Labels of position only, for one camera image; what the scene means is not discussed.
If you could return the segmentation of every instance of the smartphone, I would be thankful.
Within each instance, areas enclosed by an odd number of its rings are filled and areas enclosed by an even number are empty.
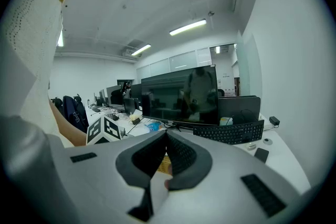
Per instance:
[[[254,156],[261,160],[263,163],[266,162],[267,156],[268,156],[269,151],[266,151],[262,148],[257,148],[257,151],[255,152]]]

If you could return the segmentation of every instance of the keyboard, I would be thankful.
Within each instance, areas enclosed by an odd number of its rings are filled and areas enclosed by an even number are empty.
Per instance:
[[[264,120],[237,125],[194,127],[194,135],[226,143],[244,144],[260,140],[263,136]]]

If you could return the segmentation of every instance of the ceiling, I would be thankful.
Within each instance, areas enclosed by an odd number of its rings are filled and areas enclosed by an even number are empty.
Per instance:
[[[65,46],[57,48],[57,54],[96,54],[127,61],[126,49],[142,47],[161,31],[203,18],[214,28],[216,20],[208,12],[232,13],[235,4],[236,0],[66,0]]]

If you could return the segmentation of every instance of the ceiling light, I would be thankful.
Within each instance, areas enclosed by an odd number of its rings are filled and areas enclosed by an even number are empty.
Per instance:
[[[200,21],[195,22],[195,23],[193,23],[193,24],[186,25],[186,26],[180,27],[180,28],[178,28],[178,29],[176,29],[176,30],[170,31],[169,34],[170,34],[171,36],[175,36],[175,35],[177,35],[178,33],[181,33],[181,32],[183,32],[183,31],[187,31],[187,30],[189,30],[189,29],[191,29],[191,28],[194,28],[194,27],[196,27],[196,26],[205,25],[205,24],[206,24],[206,19],[203,19],[203,20],[200,20]]]
[[[136,52],[132,53],[132,56],[138,55],[139,53],[143,52],[144,50],[147,50],[150,47],[151,47],[151,45],[147,44],[146,46],[144,46],[141,49],[137,50]]]
[[[61,34],[59,35],[59,38],[58,38],[57,46],[58,47],[63,47],[64,46],[64,43],[63,43],[63,27],[62,27],[62,30],[61,30]]]

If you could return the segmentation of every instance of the white desk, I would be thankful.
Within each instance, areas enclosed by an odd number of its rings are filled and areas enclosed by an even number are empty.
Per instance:
[[[91,125],[95,120],[101,117],[103,114],[112,113],[111,110],[106,110],[99,113],[94,113],[93,110],[86,108],[86,113],[88,117],[89,124]],[[149,132],[149,129],[145,126],[150,124],[151,122],[155,122],[154,120],[143,119],[131,132],[130,134],[134,136],[142,135]],[[129,122],[129,120],[121,120],[119,119],[117,123],[125,128],[126,133],[128,133],[134,125]],[[188,131],[185,129],[181,129],[181,131],[186,133],[192,133],[192,131]],[[299,164],[298,160],[295,158],[292,151],[285,144],[285,142],[281,139],[279,134],[273,130],[264,131],[262,134],[262,139],[271,139],[273,141],[272,145],[266,145],[262,140],[254,141],[257,145],[257,148],[263,148],[269,151],[266,165],[284,177],[289,183],[293,185],[293,187],[298,191],[299,194],[305,193],[310,189],[309,181]],[[234,145],[245,152],[251,154],[252,156],[255,154],[256,149],[252,151],[248,151],[245,147],[245,144]]]

